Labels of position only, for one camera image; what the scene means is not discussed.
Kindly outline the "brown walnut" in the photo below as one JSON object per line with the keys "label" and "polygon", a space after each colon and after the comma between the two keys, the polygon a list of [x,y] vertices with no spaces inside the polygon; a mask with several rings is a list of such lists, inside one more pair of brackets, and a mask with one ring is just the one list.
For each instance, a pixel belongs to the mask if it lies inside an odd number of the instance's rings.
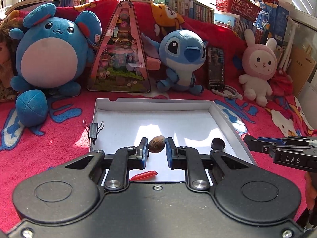
{"label": "brown walnut", "polygon": [[162,135],[152,138],[148,144],[151,153],[159,153],[165,148],[166,138]]}

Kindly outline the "blue Stitch plush toy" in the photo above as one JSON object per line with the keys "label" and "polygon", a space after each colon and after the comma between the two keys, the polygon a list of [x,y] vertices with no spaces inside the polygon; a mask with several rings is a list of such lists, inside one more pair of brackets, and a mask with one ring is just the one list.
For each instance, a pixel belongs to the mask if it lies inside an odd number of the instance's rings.
{"label": "blue Stitch plush toy", "polygon": [[170,89],[188,91],[200,95],[204,91],[202,85],[196,84],[194,71],[199,69],[207,58],[208,42],[196,33],[181,29],[167,34],[161,42],[157,42],[142,34],[145,53],[158,58],[166,69],[166,79],[156,82],[159,92]]}

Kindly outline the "black round cap in tray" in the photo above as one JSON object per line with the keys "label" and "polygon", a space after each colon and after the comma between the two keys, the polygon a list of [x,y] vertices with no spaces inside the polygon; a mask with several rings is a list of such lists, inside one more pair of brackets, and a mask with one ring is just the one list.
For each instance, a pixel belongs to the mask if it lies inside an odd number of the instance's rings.
{"label": "black round cap in tray", "polygon": [[213,138],[211,148],[216,151],[222,151],[226,147],[225,141],[221,138]]}

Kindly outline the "brown cardboard sheet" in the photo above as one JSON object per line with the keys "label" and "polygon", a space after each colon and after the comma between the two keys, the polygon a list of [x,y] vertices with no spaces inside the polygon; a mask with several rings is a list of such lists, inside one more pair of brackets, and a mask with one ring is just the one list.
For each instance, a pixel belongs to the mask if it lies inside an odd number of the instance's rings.
{"label": "brown cardboard sheet", "polygon": [[287,68],[287,74],[292,79],[293,94],[298,96],[312,74],[316,66],[316,61],[302,48],[296,45],[292,46],[290,60],[291,62]]}

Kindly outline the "pink white bunny plush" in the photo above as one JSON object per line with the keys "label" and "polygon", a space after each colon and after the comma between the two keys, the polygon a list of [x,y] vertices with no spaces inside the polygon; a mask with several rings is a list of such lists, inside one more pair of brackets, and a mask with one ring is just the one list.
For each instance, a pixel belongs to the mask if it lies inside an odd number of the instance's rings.
{"label": "pink white bunny plush", "polygon": [[268,104],[266,98],[272,95],[268,80],[274,76],[278,66],[274,53],[277,42],[269,38],[265,45],[257,44],[250,29],[244,31],[244,38],[247,43],[242,57],[245,73],[239,76],[239,83],[242,84],[244,97],[265,107]]}

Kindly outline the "brown-haired doll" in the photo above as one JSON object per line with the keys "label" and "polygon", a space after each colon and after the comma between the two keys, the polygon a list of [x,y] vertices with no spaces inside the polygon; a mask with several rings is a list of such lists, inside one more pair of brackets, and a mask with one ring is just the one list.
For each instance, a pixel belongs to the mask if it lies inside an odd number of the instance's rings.
{"label": "brown-haired doll", "polygon": [[9,32],[21,26],[21,20],[6,19],[1,22],[1,102],[12,100],[16,92],[11,88],[10,81],[14,77],[13,65],[17,40],[10,38]]}

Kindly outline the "white cardboard box lid tray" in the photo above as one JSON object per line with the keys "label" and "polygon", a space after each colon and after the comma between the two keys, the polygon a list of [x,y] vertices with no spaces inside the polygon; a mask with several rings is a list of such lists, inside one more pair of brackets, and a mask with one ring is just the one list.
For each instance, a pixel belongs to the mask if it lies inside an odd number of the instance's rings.
{"label": "white cardboard box lid tray", "polygon": [[255,163],[227,115],[213,101],[181,99],[96,99],[93,121],[104,124],[90,150],[113,154],[121,147],[138,146],[142,138],[171,137],[177,147],[201,154],[211,150],[213,138],[225,141],[224,151]]}

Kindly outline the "black smartphone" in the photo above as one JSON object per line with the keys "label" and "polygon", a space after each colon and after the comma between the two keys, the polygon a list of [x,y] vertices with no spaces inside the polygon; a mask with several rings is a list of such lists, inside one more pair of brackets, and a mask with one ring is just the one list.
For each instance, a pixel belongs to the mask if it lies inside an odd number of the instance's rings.
{"label": "black smartphone", "polygon": [[216,47],[208,48],[208,88],[216,91],[225,88],[224,53]]}

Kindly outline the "pink triangular toy box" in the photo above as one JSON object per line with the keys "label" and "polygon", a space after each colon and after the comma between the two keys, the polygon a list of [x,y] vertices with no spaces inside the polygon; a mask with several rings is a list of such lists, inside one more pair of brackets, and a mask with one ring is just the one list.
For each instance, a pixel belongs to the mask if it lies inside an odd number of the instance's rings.
{"label": "pink triangular toy box", "polygon": [[118,3],[104,31],[88,90],[129,93],[151,90],[134,5],[129,0]]}

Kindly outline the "blue round plush toy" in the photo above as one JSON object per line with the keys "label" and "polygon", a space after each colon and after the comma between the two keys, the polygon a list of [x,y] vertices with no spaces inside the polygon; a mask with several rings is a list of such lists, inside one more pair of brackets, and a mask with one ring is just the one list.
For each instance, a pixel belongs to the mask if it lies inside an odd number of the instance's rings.
{"label": "blue round plush toy", "polygon": [[19,93],[16,112],[26,127],[42,124],[48,114],[45,90],[65,97],[77,96],[81,86],[75,80],[86,64],[94,60],[92,46],[102,34],[99,18],[91,11],[81,12],[74,21],[55,16],[53,3],[40,5],[23,19],[27,29],[9,32],[19,40],[16,50],[17,75],[11,87]]}

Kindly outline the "black binder clip on tray edge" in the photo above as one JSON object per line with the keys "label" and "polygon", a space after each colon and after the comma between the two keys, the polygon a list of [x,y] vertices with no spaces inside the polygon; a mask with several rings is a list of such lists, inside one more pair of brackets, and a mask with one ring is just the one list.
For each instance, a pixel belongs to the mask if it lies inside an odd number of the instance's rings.
{"label": "black binder clip on tray edge", "polygon": [[87,131],[90,143],[94,145],[98,139],[99,132],[104,128],[104,122],[102,121],[101,123],[89,123],[87,125],[86,121],[82,121],[82,125]]}

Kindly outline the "red fleece cartoon blanket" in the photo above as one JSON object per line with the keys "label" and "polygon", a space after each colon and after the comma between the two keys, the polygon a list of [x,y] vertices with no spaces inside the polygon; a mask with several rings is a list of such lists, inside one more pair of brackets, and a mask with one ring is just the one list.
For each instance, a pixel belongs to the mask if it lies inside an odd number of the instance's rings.
{"label": "red fleece cartoon blanket", "polygon": [[[212,47],[225,53],[225,81],[241,90],[238,82],[242,70],[238,59],[246,44],[230,29],[177,16],[181,27],[189,29]],[[81,94],[68,99],[54,99],[51,112],[40,127],[26,128],[18,121],[15,103],[1,104],[1,230],[9,231],[19,222],[12,204],[12,193],[18,183],[42,171],[70,161],[89,150],[89,140],[83,121],[92,119],[95,100],[116,99],[120,93],[89,92],[87,80],[90,68],[78,79]],[[273,99],[266,107],[245,99],[227,99],[205,90],[201,99],[220,105],[236,131],[255,137],[288,135],[315,136],[316,129],[306,120],[298,100],[291,93],[285,74],[273,77]]]}

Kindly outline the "red plastic basket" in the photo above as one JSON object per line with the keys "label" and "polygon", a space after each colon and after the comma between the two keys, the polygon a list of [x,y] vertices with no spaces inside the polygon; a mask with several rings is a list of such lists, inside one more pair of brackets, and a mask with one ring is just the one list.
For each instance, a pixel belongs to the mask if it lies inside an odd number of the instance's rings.
{"label": "red plastic basket", "polygon": [[249,0],[216,0],[215,6],[219,11],[237,14],[253,23],[256,22],[262,11],[260,7]]}

